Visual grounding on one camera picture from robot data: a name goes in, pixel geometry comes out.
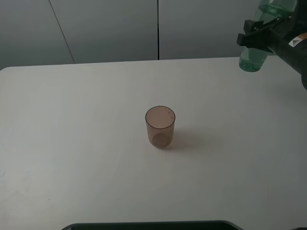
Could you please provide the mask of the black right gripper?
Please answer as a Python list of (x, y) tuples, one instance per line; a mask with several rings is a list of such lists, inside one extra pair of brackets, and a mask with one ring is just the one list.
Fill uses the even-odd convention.
[(267, 23), (245, 20), (244, 32), (252, 33), (270, 27), (270, 34), (238, 34), (237, 44), (246, 48), (273, 51), (296, 72), (307, 87), (307, 2), (298, 0), (291, 15), (277, 17)]

